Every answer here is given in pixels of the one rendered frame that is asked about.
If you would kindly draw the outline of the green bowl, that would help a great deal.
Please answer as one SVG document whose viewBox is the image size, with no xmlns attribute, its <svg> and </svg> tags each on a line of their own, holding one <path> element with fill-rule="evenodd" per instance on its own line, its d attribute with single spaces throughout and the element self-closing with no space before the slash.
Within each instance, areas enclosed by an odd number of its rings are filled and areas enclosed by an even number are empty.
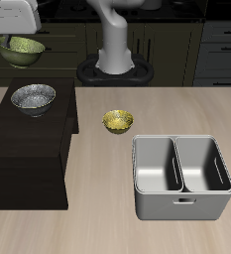
<svg viewBox="0 0 231 254">
<path fill-rule="evenodd" d="M 3 46 L 5 37 L 0 37 L 0 54 L 11 66 L 27 68 L 36 63 L 46 47 L 34 40 L 22 37 L 12 37 L 9 47 Z"/>
</svg>

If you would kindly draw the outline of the yellow bowl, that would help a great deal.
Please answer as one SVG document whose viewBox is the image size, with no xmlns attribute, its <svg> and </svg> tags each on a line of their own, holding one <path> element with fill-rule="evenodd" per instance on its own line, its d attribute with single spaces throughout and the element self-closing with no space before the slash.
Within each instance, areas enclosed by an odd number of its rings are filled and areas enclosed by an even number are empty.
<svg viewBox="0 0 231 254">
<path fill-rule="evenodd" d="M 103 115 L 102 123 L 109 132 L 123 134 L 133 125 L 134 117 L 125 110 L 111 110 Z"/>
</svg>

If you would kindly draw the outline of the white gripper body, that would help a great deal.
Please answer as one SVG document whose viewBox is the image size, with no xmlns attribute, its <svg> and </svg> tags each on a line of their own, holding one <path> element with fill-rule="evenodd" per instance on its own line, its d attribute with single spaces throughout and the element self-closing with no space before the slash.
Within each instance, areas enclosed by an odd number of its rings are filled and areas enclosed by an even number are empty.
<svg viewBox="0 0 231 254">
<path fill-rule="evenodd" d="M 0 34 L 35 34 L 41 27 L 37 0 L 0 0 Z"/>
</svg>

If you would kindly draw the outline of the dark kitchen cupboards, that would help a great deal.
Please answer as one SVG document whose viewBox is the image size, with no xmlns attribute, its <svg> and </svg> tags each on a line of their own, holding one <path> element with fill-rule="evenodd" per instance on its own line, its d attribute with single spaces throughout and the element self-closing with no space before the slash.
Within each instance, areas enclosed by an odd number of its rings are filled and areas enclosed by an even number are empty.
<svg viewBox="0 0 231 254">
<path fill-rule="evenodd" d="M 41 29 L 36 34 L 13 35 L 43 44 L 39 60 L 16 68 L 0 54 L 0 86 L 15 78 L 75 78 L 78 66 L 103 47 L 97 12 L 86 0 L 37 0 Z M 159 9 L 115 8 L 128 25 L 127 48 L 140 54 L 154 69 L 150 86 L 189 86 L 203 29 L 197 0 L 151 0 Z"/>
</svg>

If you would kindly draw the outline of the white basket with two bins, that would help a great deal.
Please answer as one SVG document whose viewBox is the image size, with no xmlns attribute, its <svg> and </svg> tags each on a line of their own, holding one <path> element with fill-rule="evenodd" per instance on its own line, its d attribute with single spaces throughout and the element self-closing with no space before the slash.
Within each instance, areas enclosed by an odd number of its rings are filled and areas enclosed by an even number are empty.
<svg viewBox="0 0 231 254">
<path fill-rule="evenodd" d="M 210 135 L 136 135 L 132 164 L 141 220 L 216 220 L 231 197 L 230 174 Z"/>
</svg>

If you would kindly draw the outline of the flat black base plate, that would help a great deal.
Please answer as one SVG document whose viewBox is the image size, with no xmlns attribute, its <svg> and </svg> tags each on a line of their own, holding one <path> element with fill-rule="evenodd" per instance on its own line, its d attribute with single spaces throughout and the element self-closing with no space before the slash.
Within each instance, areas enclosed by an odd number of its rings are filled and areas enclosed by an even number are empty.
<svg viewBox="0 0 231 254">
<path fill-rule="evenodd" d="M 135 65 L 122 74 L 108 74 L 96 67 L 98 54 L 90 54 L 77 68 L 77 78 L 87 87 L 144 87 L 154 77 L 153 67 L 140 54 L 132 54 Z"/>
</svg>

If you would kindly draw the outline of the dark wooden cabinet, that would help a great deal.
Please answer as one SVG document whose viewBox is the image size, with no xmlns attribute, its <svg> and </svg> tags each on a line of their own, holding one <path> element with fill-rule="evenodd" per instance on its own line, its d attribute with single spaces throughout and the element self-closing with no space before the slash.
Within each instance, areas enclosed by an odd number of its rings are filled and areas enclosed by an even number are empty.
<svg viewBox="0 0 231 254">
<path fill-rule="evenodd" d="M 52 108 L 28 116 L 11 102 L 18 88 L 47 84 Z M 66 210 L 64 183 L 70 138 L 78 132 L 71 78 L 15 78 L 0 103 L 0 210 Z"/>
</svg>

